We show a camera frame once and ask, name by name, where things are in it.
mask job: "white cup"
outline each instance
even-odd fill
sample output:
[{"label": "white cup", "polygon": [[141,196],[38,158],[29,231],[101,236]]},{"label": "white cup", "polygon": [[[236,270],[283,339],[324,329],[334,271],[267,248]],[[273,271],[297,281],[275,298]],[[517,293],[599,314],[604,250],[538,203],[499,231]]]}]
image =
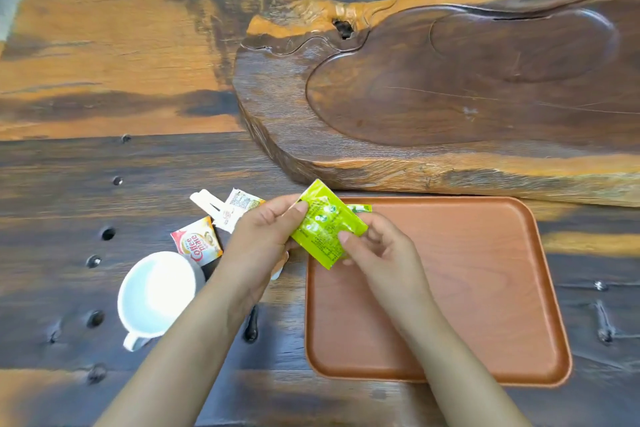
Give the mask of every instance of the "white cup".
[{"label": "white cup", "polygon": [[179,253],[157,252],[140,260],[118,293],[118,315],[129,331],[123,346],[139,350],[163,335],[202,286],[200,266]]}]

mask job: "rectangular tray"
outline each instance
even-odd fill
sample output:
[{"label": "rectangular tray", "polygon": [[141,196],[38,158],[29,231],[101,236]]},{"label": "rectangular tray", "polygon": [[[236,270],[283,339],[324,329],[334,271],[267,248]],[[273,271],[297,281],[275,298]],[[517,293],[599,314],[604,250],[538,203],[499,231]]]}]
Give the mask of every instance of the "rectangular tray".
[{"label": "rectangular tray", "polygon": [[[414,241],[436,302],[503,385],[555,387],[572,357],[532,212],[512,197],[348,197]],[[330,378],[425,382],[358,266],[307,268],[305,352]]]}]

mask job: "wooden table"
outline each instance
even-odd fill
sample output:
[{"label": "wooden table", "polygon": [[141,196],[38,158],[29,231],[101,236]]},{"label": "wooden table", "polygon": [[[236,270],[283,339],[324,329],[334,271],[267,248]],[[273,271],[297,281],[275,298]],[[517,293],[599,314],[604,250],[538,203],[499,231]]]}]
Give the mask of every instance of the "wooden table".
[{"label": "wooden table", "polygon": [[[118,287],[202,215],[191,192],[303,188],[244,132],[230,85],[246,25],[274,1],[23,0],[0,58],[0,426],[89,425],[131,377],[150,348],[122,348]],[[637,425],[640,210],[527,203],[574,370],[509,393],[535,425]],[[198,424],[444,425],[425,385],[310,370],[304,260],[269,286],[258,341],[237,338]]]}]

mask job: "fingernail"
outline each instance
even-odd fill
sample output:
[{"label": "fingernail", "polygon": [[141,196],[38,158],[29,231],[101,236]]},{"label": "fingernail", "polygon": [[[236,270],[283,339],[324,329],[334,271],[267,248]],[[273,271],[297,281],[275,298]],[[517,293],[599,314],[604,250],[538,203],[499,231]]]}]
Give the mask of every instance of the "fingernail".
[{"label": "fingernail", "polygon": [[300,211],[300,213],[306,213],[309,207],[309,203],[307,203],[306,201],[298,201],[296,204],[294,204],[293,207]]},{"label": "fingernail", "polygon": [[344,245],[345,242],[349,239],[349,232],[345,232],[345,231],[338,232],[338,239],[340,240],[340,243]]}]

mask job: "hand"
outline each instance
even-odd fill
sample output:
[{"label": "hand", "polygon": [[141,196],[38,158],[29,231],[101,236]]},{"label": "hand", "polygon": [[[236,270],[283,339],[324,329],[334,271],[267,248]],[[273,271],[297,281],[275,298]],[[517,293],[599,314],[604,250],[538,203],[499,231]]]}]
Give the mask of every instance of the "hand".
[{"label": "hand", "polygon": [[342,247],[358,264],[369,288],[396,325],[407,334],[423,320],[424,312],[437,311],[422,261],[411,238],[378,213],[359,213],[369,225],[362,237],[339,232]]},{"label": "hand", "polygon": [[212,278],[222,281],[226,290],[239,294],[245,314],[260,300],[271,271],[284,251],[291,248],[293,240],[289,237],[308,209],[305,201],[296,203],[299,197],[276,197],[245,213],[236,224]]}]

